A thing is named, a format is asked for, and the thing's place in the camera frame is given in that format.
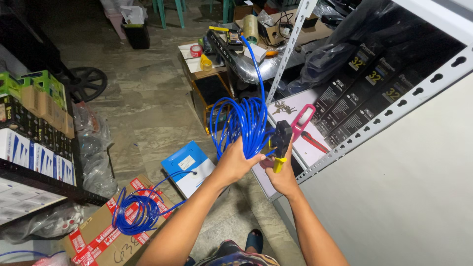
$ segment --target red tape roll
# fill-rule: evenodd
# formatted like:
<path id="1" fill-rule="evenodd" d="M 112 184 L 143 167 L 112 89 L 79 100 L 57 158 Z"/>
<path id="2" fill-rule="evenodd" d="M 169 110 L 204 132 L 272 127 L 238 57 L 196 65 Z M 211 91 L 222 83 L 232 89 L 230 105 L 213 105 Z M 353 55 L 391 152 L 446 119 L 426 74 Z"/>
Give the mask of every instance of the red tape roll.
<path id="1" fill-rule="evenodd" d="M 192 57 L 200 57 L 201 55 L 202 55 L 202 46 L 192 45 L 191 46 L 191 56 Z"/>

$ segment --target teal plastic chair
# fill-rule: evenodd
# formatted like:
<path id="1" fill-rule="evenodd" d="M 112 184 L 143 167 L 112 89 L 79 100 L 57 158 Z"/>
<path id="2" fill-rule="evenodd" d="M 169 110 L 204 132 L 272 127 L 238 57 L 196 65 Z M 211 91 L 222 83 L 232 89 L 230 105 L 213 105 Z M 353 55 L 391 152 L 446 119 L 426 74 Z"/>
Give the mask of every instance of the teal plastic chair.
<path id="1" fill-rule="evenodd" d="M 184 28 L 184 17 L 182 12 L 185 12 L 185 0 L 175 0 L 177 7 L 177 14 L 179 15 L 179 21 L 181 22 L 181 28 Z M 164 2 L 163 0 L 153 0 L 153 9 L 154 12 L 158 12 L 159 6 L 159 16 L 161 17 L 161 24 L 163 24 L 163 29 L 166 29 L 166 19 L 164 17 Z"/>
<path id="2" fill-rule="evenodd" d="M 212 13 L 213 0 L 209 0 L 210 13 Z M 228 23 L 228 15 L 230 14 L 230 21 L 233 21 L 233 7 L 235 3 L 233 0 L 223 0 L 223 24 Z"/>

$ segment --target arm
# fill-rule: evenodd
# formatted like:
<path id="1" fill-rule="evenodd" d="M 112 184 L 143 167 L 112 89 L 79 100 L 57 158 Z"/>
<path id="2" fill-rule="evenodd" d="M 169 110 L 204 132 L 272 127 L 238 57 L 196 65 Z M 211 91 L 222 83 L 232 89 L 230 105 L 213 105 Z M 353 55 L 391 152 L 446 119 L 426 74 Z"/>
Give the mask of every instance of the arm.
<path id="1" fill-rule="evenodd" d="M 214 171 L 158 233 L 141 256 L 137 266 L 184 265 L 199 235 L 205 216 L 221 191 L 241 179 L 253 165 L 265 158 L 264 155 L 258 154 L 246 160 L 241 137 L 229 145 Z"/>
<path id="2" fill-rule="evenodd" d="M 306 264 L 310 266 L 349 265 L 300 190 L 290 164 L 291 153 L 292 140 L 285 156 L 288 162 L 284 164 L 281 172 L 275 174 L 271 168 L 267 168 L 266 174 L 274 188 L 289 200 Z"/>

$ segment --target person's foot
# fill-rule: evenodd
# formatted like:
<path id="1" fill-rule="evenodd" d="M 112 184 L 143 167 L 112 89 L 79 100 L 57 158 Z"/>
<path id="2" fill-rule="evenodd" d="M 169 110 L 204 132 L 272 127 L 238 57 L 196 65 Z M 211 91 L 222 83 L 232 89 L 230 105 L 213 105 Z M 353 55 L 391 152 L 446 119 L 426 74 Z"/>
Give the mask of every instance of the person's foot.
<path id="1" fill-rule="evenodd" d="M 248 233 L 245 251 L 249 253 L 261 254 L 263 250 L 263 234 L 258 229 L 253 229 Z"/>

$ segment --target coiled blue cable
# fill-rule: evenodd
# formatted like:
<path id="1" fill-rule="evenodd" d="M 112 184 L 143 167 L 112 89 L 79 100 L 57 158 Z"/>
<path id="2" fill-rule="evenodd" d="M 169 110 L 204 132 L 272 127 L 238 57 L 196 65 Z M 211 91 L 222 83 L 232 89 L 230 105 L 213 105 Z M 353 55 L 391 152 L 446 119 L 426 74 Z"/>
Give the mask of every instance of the coiled blue cable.
<path id="1" fill-rule="evenodd" d="M 274 132 L 274 130 L 265 132 L 268 109 L 264 104 L 263 80 L 258 68 L 258 62 L 254 57 L 250 44 L 245 39 L 245 36 L 242 35 L 241 37 L 251 54 L 251 58 L 253 59 L 254 68 L 256 69 L 256 74 L 258 75 L 258 80 L 260 82 L 261 98 L 253 97 L 248 100 L 243 99 L 242 103 L 238 104 L 233 99 L 223 97 L 213 105 L 210 113 L 210 133 L 212 134 L 213 143 L 217 148 L 217 159 L 220 159 L 227 146 L 230 143 L 234 143 L 239 136 L 242 136 L 243 138 L 243 153 L 245 154 L 245 158 L 250 159 L 263 149 L 266 143 L 268 143 L 270 134 Z M 215 125 L 212 125 L 215 106 L 220 102 L 223 103 L 219 107 Z M 222 109 L 227 105 L 231 105 L 232 109 L 228 113 L 227 119 L 223 125 L 222 135 L 218 140 L 218 117 L 220 116 Z"/>
<path id="2" fill-rule="evenodd" d="M 184 174 L 184 173 L 194 173 L 195 175 L 197 172 L 194 171 L 178 171 L 175 173 L 170 174 L 164 180 L 159 182 L 153 189 L 144 188 L 138 189 L 130 193 L 128 196 L 126 195 L 126 189 L 123 188 L 118 196 L 117 204 L 115 206 L 114 214 L 112 217 L 112 225 L 114 228 L 118 228 L 118 230 L 127 236 L 133 236 L 139 233 L 143 233 L 149 230 L 154 230 L 152 226 L 158 221 L 158 218 L 166 213 L 173 211 L 175 208 L 179 207 L 180 205 L 185 203 L 185 200 L 179 202 L 178 204 L 174 205 L 172 208 L 165 212 L 159 211 L 158 204 L 151 199 L 151 194 L 156 194 L 159 199 L 163 202 L 163 198 L 156 192 L 156 187 L 159 186 L 161 183 L 166 181 L 170 177 L 174 177 L 176 175 Z M 134 195 L 136 192 L 139 191 L 148 191 L 148 196 L 141 196 L 141 195 Z M 125 212 L 126 210 L 131 207 L 133 204 L 138 204 L 138 209 L 135 218 L 133 221 L 128 223 L 126 221 Z"/>

